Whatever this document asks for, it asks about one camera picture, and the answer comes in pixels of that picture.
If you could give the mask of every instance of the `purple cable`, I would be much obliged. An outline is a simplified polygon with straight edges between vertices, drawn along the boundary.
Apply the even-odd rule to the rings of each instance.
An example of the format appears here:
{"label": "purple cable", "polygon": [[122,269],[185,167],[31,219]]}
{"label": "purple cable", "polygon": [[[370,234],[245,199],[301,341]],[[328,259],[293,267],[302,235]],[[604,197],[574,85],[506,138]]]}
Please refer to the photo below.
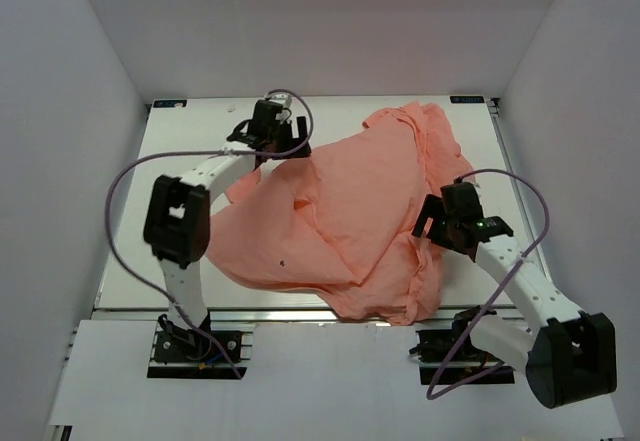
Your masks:
{"label": "purple cable", "polygon": [[176,311],[178,312],[180,317],[184,320],[185,323],[187,323],[187,325],[191,329],[193,329],[196,333],[200,334],[201,336],[204,336],[207,340],[209,340],[211,343],[213,343],[218,348],[220,353],[222,353],[222,356],[224,357],[224,359],[227,361],[227,363],[229,363],[229,366],[231,366],[231,369],[233,370],[233,373],[236,375],[236,377],[238,379],[241,379],[242,375],[238,371],[238,368],[233,363],[233,361],[231,361],[231,358],[229,357],[227,352],[224,350],[224,348],[222,347],[220,342],[215,337],[213,337],[211,334],[209,334],[206,331],[203,331],[200,328],[198,328],[191,321],[191,319],[189,319],[189,316],[187,316],[187,313],[184,312],[182,307],[177,303],[176,299],[168,291],[166,291],[165,289],[162,289],[157,284],[149,281],[144,276],[142,276],[141,274],[137,273],[124,260],[124,258],[122,257],[122,255],[120,254],[118,249],[116,248],[115,239],[114,239],[114,236],[113,236],[113,227],[112,227],[112,223],[111,223],[111,204],[113,203],[113,196],[115,194],[116,188],[118,187],[118,184],[120,183],[120,181],[122,181],[122,178],[124,178],[127,175],[127,173],[129,173],[136,166],[139,166],[140,164],[146,163],[148,161],[153,161],[154,159],[170,158],[170,157],[182,157],[182,156],[211,156],[211,157],[217,157],[217,156],[224,156],[224,155],[235,155],[235,156],[244,156],[244,155],[246,155],[246,156],[261,156],[261,157],[265,157],[265,158],[282,158],[282,157],[285,157],[285,156],[288,156],[290,154],[295,153],[299,149],[302,149],[302,147],[309,142],[309,139],[311,138],[311,135],[313,134],[313,127],[314,127],[313,113],[311,112],[311,109],[309,108],[309,105],[304,101],[304,99],[302,99],[296,93],[294,93],[293,91],[290,91],[288,89],[273,89],[273,90],[271,90],[271,91],[269,91],[267,93],[267,96],[272,95],[272,94],[277,94],[277,93],[286,93],[286,94],[289,94],[290,96],[296,98],[298,101],[300,101],[302,106],[304,106],[304,109],[307,111],[307,115],[309,116],[309,133],[307,134],[307,137],[298,146],[296,146],[295,148],[290,149],[288,151],[284,151],[282,153],[267,153],[267,152],[264,152],[264,151],[251,151],[251,150],[242,150],[242,151],[214,150],[214,151],[168,151],[168,152],[165,152],[165,153],[151,154],[149,156],[145,156],[143,158],[137,159],[133,163],[131,163],[128,166],[126,166],[122,171],[120,171],[116,175],[116,177],[114,178],[113,182],[111,183],[111,186],[109,186],[109,190],[107,191],[107,197],[106,197],[105,203],[104,203],[104,229],[105,229],[105,233],[107,235],[107,243],[109,244],[109,248],[111,249],[111,252],[113,253],[113,257],[116,259],[118,264],[120,264],[122,269],[124,269],[127,273],[129,273],[135,279],[140,281],[142,284],[144,284],[145,286],[157,291],[158,293],[162,294],[165,298],[167,298],[169,300],[169,302],[175,306]]}
{"label": "purple cable", "polygon": [[429,399],[430,401],[433,401],[434,399],[438,399],[440,396],[443,396],[449,393],[450,391],[453,391],[454,389],[459,388],[460,386],[464,386],[465,384],[469,384],[472,381],[483,378],[497,371],[502,366],[504,366],[504,362],[501,361],[495,364],[494,366],[491,366],[490,368],[484,369],[479,373],[476,373],[472,376],[469,376],[468,378],[464,378],[450,386],[447,386],[446,388],[441,389],[437,393],[433,392],[436,385],[438,384],[438,381],[440,381],[440,377],[442,376],[442,373],[444,373],[444,370],[447,369],[447,366],[449,365],[449,363],[451,362],[455,354],[458,352],[458,350],[462,347],[466,339],[469,337],[471,330],[476,326],[476,324],[478,324],[478,322],[480,321],[480,318],[482,318],[482,316],[484,316],[485,313],[491,308],[491,306],[496,301],[496,299],[498,299],[498,296],[500,296],[500,294],[507,287],[507,284],[509,284],[509,281],[511,281],[513,277],[516,275],[516,273],[524,263],[524,258],[526,258],[536,248],[536,246],[540,244],[540,242],[544,239],[544,237],[549,232],[549,225],[551,223],[551,219],[549,216],[549,206],[547,205],[547,202],[544,200],[542,193],[540,193],[540,191],[538,191],[538,189],[535,186],[533,186],[531,183],[521,178],[517,174],[510,173],[509,171],[505,171],[504,169],[495,169],[495,168],[477,169],[475,171],[471,171],[470,173],[465,174],[464,176],[461,176],[459,179],[468,178],[469,176],[474,176],[476,174],[482,174],[482,173],[504,174],[506,176],[509,176],[513,179],[520,181],[522,184],[526,185],[529,189],[531,189],[531,191],[533,191],[534,194],[538,197],[538,199],[540,200],[540,204],[542,205],[542,210],[544,211],[544,228],[542,229],[542,232],[540,233],[540,235],[533,241],[533,243],[531,243],[531,245],[522,252],[522,256],[520,257],[520,259],[516,261],[516,263],[511,268],[511,270],[507,273],[505,278],[498,285],[498,287],[493,292],[493,294],[489,297],[487,302],[484,303],[484,305],[480,308],[480,311],[478,311],[475,317],[467,325],[466,329],[462,332],[460,337],[456,340],[454,345],[451,347],[447,355],[442,360],[442,363],[436,370],[436,373],[434,374],[433,378],[431,379],[431,382],[429,383],[429,388],[427,389],[427,399]]}

